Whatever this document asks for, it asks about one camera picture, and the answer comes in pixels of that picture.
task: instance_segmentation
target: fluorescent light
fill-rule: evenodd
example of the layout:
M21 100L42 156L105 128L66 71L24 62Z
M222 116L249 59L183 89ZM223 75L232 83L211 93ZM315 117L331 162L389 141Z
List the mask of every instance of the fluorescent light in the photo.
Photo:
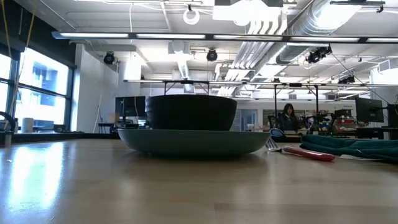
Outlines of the fluorescent light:
M291 41L357 42L358 37L292 37Z
M248 82L247 85L281 85L281 83L271 83L271 82Z
M321 83L311 83L311 85L322 85ZM337 87L339 87L339 86L357 86L357 87L361 87L362 86L362 84L337 84L337 83L326 83L326 86L337 86Z
M398 42L398 38L369 38L366 42L376 42L376 43Z
M130 4L130 3L141 3L141 4L158 4L160 1L149 1L149 0L75 0L77 2L103 2L107 4ZM202 3L200 1L165 1L165 4L192 4L201 6Z
M128 38L129 34L112 34L112 33L59 33L60 36L66 38Z
M329 47L329 44L317 44L317 43L287 43L288 46L304 46L304 47Z
M269 41L278 41L282 40L282 37L279 36L271 36L271 35L214 35L214 39L216 40L269 40Z
M204 34L137 34L137 38L147 39L205 39Z
M232 98L232 100L254 100L253 98Z
M162 80L123 80L124 82L134 82L134 83L162 83Z
M244 82L228 82L228 81L210 81L209 84L231 84L231 85L240 85Z
M236 95L235 97L251 99L251 96L245 96L245 95Z

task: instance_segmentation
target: cable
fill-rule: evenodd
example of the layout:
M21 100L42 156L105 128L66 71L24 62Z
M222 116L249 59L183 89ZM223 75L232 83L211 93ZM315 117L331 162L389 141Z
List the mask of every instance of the cable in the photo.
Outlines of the cable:
M130 32L132 32L131 9L132 9L132 4L130 5L130 10L129 10Z
M31 19L31 21L30 21L29 32L28 32L28 35L27 35L26 46L25 46L25 51L24 51L24 52L26 52L26 49L27 49L28 46L29 46L30 36L32 35L33 23L34 23L34 21L35 21L35 15L36 15L36 10L37 10L37 5L39 5L39 0L36 0L36 2L35 2L35 4L34 4L34 8L33 8L33 12L32 12L32 19ZM19 86L19 78L21 77L22 71L23 71L23 69L24 69L25 56L26 56L26 55L24 55L24 57L23 57L23 59L22 59L21 70L19 71L19 74L17 74L17 76L16 76L16 78L15 78L14 93L13 93L12 101L11 101L10 108L9 108L9 113L12 114L12 118L14 118L14 105L15 105L16 100L17 100L17 92L18 92L18 86Z
M157 8L146 6L145 4L135 4L135 5L145 7L147 9L158 10L158 11L185 11L185 10L187 10L186 8L184 8L184 9L157 9Z
M138 110L137 110L137 105L136 105L136 99L137 99L137 97L135 96L134 97L134 109L136 109L136 119L137 119L137 124L138 124Z
M7 26L7 19L6 19L6 7L4 6L4 1L1 1L1 7L2 7L2 18L4 19L4 28L6 30L6 39L7 39L7 46L8 46L8 55L10 58L12 58L11 54L11 45L10 45L10 36L8 34L8 26Z
M210 13L210 12L205 12L205 11L203 11L203 10L198 10L199 12L201 12L201 13L204 13L204 14L208 14L208 15L213 15L213 13Z
M98 57L99 58L101 58L102 57L102 55L100 54L100 53L98 53L95 49L94 49L94 47L93 47L93 43L91 43L91 41L90 40L87 40L87 42L90 44L90 46L91 46L91 49L98 55Z
M104 88L104 80L105 80L105 73L106 73L106 65L104 64L104 74L102 76L102 84L101 84L101 93L99 94L99 102L98 102L98 109L97 109L97 116L95 118L95 122L94 122L94 128L93 128L93 132L95 132L95 127L98 124L98 116L100 115L100 108L101 108L101 102L102 102L102 92L103 92L103 88Z
M376 12L376 11L375 11L375 10L360 10L360 11L358 11L358 12ZM398 14L398 11L388 11L388 10L384 10L383 12Z
M352 76L354 76L360 83L362 83L362 85L364 85L367 89L369 89L372 93L374 93L376 96L378 96L380 99L382 99L382 100L384 100L387 104L389 104L389 102L387 101L387 100L385 100L383 97L381 97L380 95L378 95L375 91L373 91L370 87L368 87L364 82L362 82L357 76L355 76L355 74L351 71L351 70L349 70L347 67L345 67L344 66L344 64L342 63L342 62L340 62L340 60L338 60L338 58L333 54L333 53L331 53L333 56L334 56L334 58L341 64L341 66L343 66L345 69L346 69L346 71L348 71L348 72L350 72L350 74L352 75ZM384 119L386 119L386 120L388 120L388 118L387 118L387 116L386 115L384 115L383 114L383 117L384 117Z

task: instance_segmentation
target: wooden table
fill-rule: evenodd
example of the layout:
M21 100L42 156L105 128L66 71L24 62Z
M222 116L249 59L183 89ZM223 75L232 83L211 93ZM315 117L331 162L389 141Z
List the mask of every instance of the wooden table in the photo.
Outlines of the wooden table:
M0 157L0 223L398 223L398 167L380 162L156 159L91 139Z

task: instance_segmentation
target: window frame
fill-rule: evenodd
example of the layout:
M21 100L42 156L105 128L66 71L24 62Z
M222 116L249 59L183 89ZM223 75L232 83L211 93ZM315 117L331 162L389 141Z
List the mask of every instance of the window frame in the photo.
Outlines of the window frame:
M10 113L10 106L12 103L12 100L14 98L14 90L16 87L16 77L19 74L19 64L21 63L21 52L19 53L19 59L11 59L11 64L10 64L10 75L9 79L7 78L0 78L0 82L5 83L8 85L8 94L7 94L7 103L6 103L6 112L9 113L12 117L15 117L15 112L16 112L16 104L14 104L14 107L12 109L13 113ZM43 88L39 88L36 86L32 85L26 85L23 83L18 83L18 88L25 88L28 90L32 90L38 93L44 93L47 95L52 95L52 96L59 96L62 98L65 98L65 111L64 111L64 119L63 119L63 124L65 125L65 129L69 130L70 129L70 116L71 116L71 109L72 109L72 93L73 93L73 79L75 76L75 68L69 67L68 65L65 65L68 67L68 79L67 79L67 93L60 94L55 91L51 90L46 90Z

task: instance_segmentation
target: ceiling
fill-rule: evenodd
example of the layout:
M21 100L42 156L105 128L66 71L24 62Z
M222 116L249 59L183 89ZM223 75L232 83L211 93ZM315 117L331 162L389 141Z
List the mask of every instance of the ceiling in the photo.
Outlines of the ceiling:
M28 10L33 9L35 1L16 0ZM296 0L297 7L288 12L288 21L293 19L310 0ZM346 24L341 26L333 35L388 35L398 34L398 1L386 0L384 6L386 12L358 12ZM235 25L232 21L214 21L211 15L201 13L200 20L195 25L188 25L182 19L184 11L173 11L185 9L186 6L165 5L166 16L158 5L149 5L154 9L133 5L131 7L131 20L133 32L182 32L182 33L218 33L218 34L243 34L248 31L247 27ZM129 32L130 4L105 4L103 2L81 2L74 0L39 0L37 16L60 31L86 31L86 32ZM216 48L218 60L233 60L241 42L188 42L191 50L196 52L192 60L188 61L189 69L212 70L216 63L206 61L206 51ZM168 41L134 40L101 40L101 45L134 44L147 61L150 68L144 73L171 73L178 69L175 61L167 60ZM356 67L356 75L363 82L368 81L368 68L375 66L387 56L398 55L398 45L358 45L358 44L333 44L333 53L347 68ZM128 58L129 52L118 52L120 58ZM358 55L363 61L358 62ZM298 66L288 66L280 77L282 82L298 82L308 77L317 82L326 80L332 75L339 74L346 69L334 57L324 58L321 63L308 69L300 59Z

